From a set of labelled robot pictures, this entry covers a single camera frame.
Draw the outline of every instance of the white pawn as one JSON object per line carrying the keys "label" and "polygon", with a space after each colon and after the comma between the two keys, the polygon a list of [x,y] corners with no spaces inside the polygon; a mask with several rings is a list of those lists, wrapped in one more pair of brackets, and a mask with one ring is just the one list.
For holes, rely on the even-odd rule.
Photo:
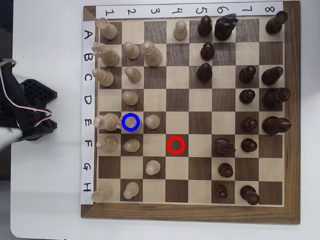
{"label": "white pawn", "polygon": [[93,120],[93,125],[97,129],[104,129],[107,131],[115,131],[117,130],[118,122],[120,121],[120,118],[113,114],[113,113],[107,113],[106,115],[99,115],[96,116]]}
{"label": "white pawn", "polygon": [[131,42],[125,42],[123,45],[123,49],[125,51],[125,54],[128,56],[128,58],[135,60],[139,57],[140,51],[139,48],[132,44]]}
{"label": "white pawn", "polygon": [[130,182],[123,192],[123,196],[125,199],[132,199],[139,193],[139,186],[136,182]]}
{"label": "white pawn", "polygon": [[137,139],[129,139],[124,145],[124,150],[130,153],[135,153],[140,149],[140,142]]}
{"label": "white pawn", "polygon": [[145,41],[141,47],[144,60],[150,67],[158,66],[162,61],[162,54],[151,41]]}
{"label": "white pawn", "polygon": [[115,81],[115,77],[110,71],[96,68],[92,70],[92,75],[99,81],[102,86],[105,87],[111,86]]}
{"label": "white pawn", "polygon": [[112,25],[108,19],[104,17],[101,17],[96,21],[96,26],[108,40],[113,40],[118,36],[118,30],[115,25]]}
{"label": "white pawn", "polygon": [[139,100],[139,97],[138,95],[133,92],[133,91],[125,91],[123,94],[122,94],[122,99],[123,101],[125,101],[126,104],[130,105],[130,106],[133,106],[133,105],[136,105],[138,100]]}
{"label": "white pawn", "polygon": [[183,20],[179,20],[175,24],[175,28],[173,30],[173,35],[178,40],[183,40],[188,35],[187,24]]}
{"label": "white pawn", "polygon": [[155,175],[160,172],[161,165],[158,161],[152,160],[145,166],[145,173],[148,175]]}
{"label": "white pawn", "polygon": [[144,123],[148,128],[156,129],[160,125],[160,119],[156,115],[150,115],[145,118]]}
{"label": "white pawn", "polygon": [[124,70],[125,75],[132,83],[137,83],[141,79],[141,73],[138,69],[128,66]]}

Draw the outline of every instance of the white table surface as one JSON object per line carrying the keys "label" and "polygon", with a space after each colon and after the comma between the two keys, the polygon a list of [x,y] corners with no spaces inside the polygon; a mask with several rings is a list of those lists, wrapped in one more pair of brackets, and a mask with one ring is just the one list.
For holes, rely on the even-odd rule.
{"label": "white table surface", "polygon": [[[175,0],[175,3],[192,2],[198,1]],[[80,217],[83,6],[146,3],[152,1],[14,1],[13,58],[17,65],[13,72],[37,79],[58,92],[57,99],[47,106],[52,110],[52,119],[58,123],[58,128],[37,142],[24,141],[12,146],[12,233],[19,238],[69,240],[317,239],[320,222],[318,0],[301,1],[301,225]]]}

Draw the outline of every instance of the wooden frame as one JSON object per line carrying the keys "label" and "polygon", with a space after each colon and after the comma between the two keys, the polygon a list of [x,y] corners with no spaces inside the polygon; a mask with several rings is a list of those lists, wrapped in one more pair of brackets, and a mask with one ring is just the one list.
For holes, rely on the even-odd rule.
{"label": "wooden frame", "polygon": [[[284,207],[210,206],[179,204],[96,203],[81,205],[82,218],[178,220],[264,224],[300,223],[300,91],[301,15],[299,1],[283,2],[289,17],[285,24],[285,87],[291,98],[285,104],[285,117],[292,127],[285,137]],[[96,6],[83,9],[83,21],[96,20]],[[96,190],[96,173],[94,190]]]}

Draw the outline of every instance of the red circle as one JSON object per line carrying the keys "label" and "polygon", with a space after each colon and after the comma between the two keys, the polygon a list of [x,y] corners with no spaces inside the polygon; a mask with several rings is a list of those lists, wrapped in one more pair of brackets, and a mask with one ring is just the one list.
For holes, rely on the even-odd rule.
{"label": "red circle", "polygon": [[[178,140],[181,143],[181,147],[178,151],[173,151],[170,147],[170,144],[173,140]],[[185,141],[179,136],[172,136],[166,142],[166,148],[168,149],[169,153],[174,155],[181,154],[185,150],[185,147],[186,147]]]}

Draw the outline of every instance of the chessboard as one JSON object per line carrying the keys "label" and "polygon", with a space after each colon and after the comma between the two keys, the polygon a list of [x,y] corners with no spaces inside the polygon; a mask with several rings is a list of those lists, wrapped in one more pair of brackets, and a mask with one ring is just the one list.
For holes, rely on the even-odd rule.
{"label": "chessboard", "polygon": [[[107,40],[94,25],[92,44],[112,47],[119,55],[119,63],[107,67],[100,57],[93,57],[94,68],[111,72],[114,82],[103,86],[93,78],[91,124],[96,116],[114,114],[121,119],[133,113],[139,117],[141,127],[134,132],[94,128],[91,145],[86,141],[82,147],[92,148],[91,155],[86,157],[94,163],[90,165],[92,187],[82,181],[81,189],[90,195],[110,186],[112,191],[99,203],[81,201],[82,217],[300,223],[300,3],[283,2],[283,10],[289,18],[279,33],[270,35],[266,31],[267,22],[276,12],[267,16],[237,16],[236,27],[225,41],[218,40],[214,34],[220,16],[210,16],[212,33],[207,37],[198,33],[202,16],[119,19],[106,16],[118,32],[113,40]],[[96,6],[84,7],[83,20],[97,21]],[[178,20],[186,22],[187,37],[183,40],[174,37]],[[162,61],[156,67],[144,60],[145,41],[154,43],[162,54]],[[126,55],[126,42],[138,47],[137,59]],[[210,60],[201,57],[204,43],[213,45],[214,56]],[[204,63],[212,67],[212,77],[201,82],[197,70]],[[244,83],[239,75],[247,66],[254,66],[256,73],[250,82]],[[283,68],[284,74],[275,84],[264,84],[263,73],[277,66]],[[128,79],[127,67],[141,73],[138,82]],[[291,97],[277,106],[265,106],[265,93],[277,88],[289,89]],[[240,94],[248,89],[254,91],[255,98],[244,104]],[[137,104],[128,105],[122,98],[124,92],[136,93]],[[144,123],[153,115],[160,120],[155,129]],[[285,133],[266,134],[262,124],[273,116],[288,119],[291,128]],[[242,122],[246,118],[255,119],[258,127],[245,131]],[[118,143],[113,151],[96,147],[109,137]],[[181,153],[169,151],[167,143],[171,137],[183,140],[185,147]],[[130,139],[140,143],[135,152],[125,150]],[[218,153],[213,146],[219,139],[233,144],[236,151],[231,155]],[[244,151],[244,139],[254,140],[257,149]],[[182,143],[173,140],[169,147],[178,151]],[[83,158],[82,154],[82,163],[87,164],[82,168],[87,172],[88,161]],[[150,161],[160,164],[157,174],[146,173]],[[231,177],[219,173],[221,164],[231,166]],[[126,199],[124,191],[132,182],[138,185],[139,191]],[[225,187],[227,198],[214,193],[217,185]],[[244,186],[255,189],[258,204],[249,204],[242,197]]]}

